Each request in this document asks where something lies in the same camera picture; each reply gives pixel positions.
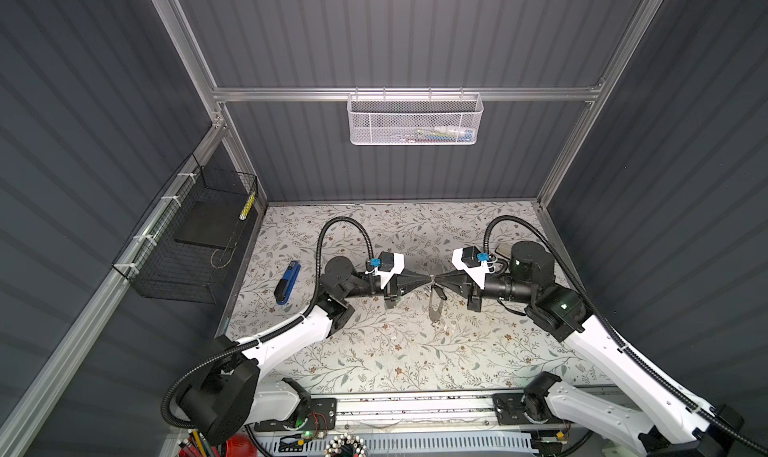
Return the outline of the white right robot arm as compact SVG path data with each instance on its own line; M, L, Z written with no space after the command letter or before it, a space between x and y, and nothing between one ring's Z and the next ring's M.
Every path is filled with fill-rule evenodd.
M588 360L628 396L622 407L582 391L550 372L524 389L522 404L534 423L560 419L579 424L640 456L725 456L743 418L727 405L710 404L684 387L660 384L664 373L629 344L620 344L575 290L556 283L556 260L544 246L513 245L506 270L493 273L490 258L476 247L458 249L454 269L437 284L462 295L477 311L485 299L524 304L524 314L564 346Z

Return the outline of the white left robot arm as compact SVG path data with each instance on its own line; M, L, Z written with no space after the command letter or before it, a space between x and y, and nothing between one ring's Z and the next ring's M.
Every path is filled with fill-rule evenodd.
M171 416L171 406L177 406L183 414L180 422L213 444L225 443L250 424L302 428L311 412L310 393L293 378L275 380L269 373L341 330L354 313L349 298L382 296L393 307L401 296L430 281L430 276L406 269L401 254L383 252L363 271L346 257L332 258L319 277L310 312L236 341L216 338L203 364L171 390L166 414Z

